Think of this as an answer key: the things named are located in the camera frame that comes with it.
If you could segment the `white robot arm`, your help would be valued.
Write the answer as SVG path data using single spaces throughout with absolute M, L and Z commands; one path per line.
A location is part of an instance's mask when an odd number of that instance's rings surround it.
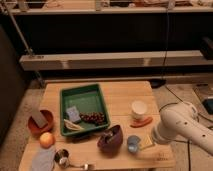
M 156 144 L 167 145 L 181 135 L 213 156 L 213 131 L 200 124 L 197 116 L 197 108 L 187 101 L 164 107 L 160 112 L 160 121 L 142 139 L 140 149 L 145 150 Z

